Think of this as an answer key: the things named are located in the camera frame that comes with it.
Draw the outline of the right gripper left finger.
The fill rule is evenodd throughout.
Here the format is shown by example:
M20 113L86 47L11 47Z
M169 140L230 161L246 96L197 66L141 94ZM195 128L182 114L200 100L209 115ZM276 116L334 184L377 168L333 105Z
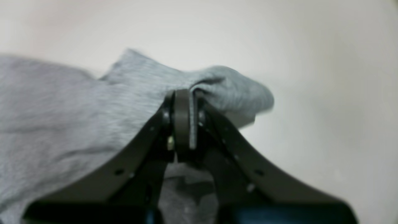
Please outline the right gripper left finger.
M127 146L76 182L31 203L26 224L162 224L164 173L190 157L190 92L169 92Z

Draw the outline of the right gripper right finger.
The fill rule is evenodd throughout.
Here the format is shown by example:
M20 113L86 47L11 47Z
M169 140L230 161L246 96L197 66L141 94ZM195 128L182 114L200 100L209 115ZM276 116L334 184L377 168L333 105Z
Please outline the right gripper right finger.
M195 95L197 161L210 172L218 224L356 224L351 207L263 157L232 122Z

